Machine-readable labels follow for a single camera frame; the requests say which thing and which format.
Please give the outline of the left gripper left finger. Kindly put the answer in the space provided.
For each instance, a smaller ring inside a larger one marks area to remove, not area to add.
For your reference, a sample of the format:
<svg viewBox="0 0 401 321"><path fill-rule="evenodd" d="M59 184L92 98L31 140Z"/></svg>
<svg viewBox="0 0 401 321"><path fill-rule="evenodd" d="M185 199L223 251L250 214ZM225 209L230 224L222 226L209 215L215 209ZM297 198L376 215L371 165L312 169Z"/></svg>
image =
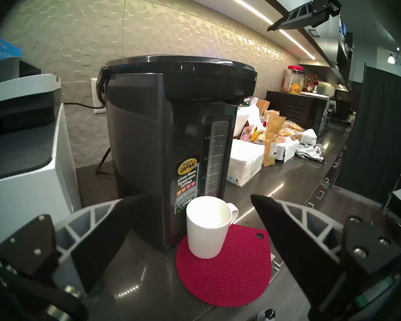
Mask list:
<svg viewBox="0 0 401 321"><path fill-rule="evenodd" d="M90 293L148 200L140 194L92 205L56 224L38 215L0 243L0 263L36 283Z"/></svg>

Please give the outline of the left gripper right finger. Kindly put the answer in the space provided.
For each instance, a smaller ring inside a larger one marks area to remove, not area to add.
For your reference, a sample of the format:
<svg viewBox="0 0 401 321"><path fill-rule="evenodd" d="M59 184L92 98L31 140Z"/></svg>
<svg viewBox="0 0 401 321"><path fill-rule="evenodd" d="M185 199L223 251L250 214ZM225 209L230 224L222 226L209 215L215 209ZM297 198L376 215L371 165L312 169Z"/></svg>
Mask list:
<svg viewBox="0 0 401 321"><path fill-rule="evenodd" d="M401 247L350 215L252 194L275 249L310 303L309 319L378 319L401 283Z"/></svg>

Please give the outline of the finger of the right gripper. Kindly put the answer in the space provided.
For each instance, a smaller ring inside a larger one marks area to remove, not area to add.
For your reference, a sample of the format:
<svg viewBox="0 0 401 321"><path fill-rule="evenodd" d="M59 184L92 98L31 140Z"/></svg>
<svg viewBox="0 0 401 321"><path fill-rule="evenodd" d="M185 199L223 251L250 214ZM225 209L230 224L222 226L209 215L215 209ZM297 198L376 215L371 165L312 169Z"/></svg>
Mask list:
<svg viewBox="0 0 401 321"><path fill-rule="evenodd" d="M341 4L337 0L311 0L288 12L267 30L296 30L308 26L317 27L339 15Z"/></svg>

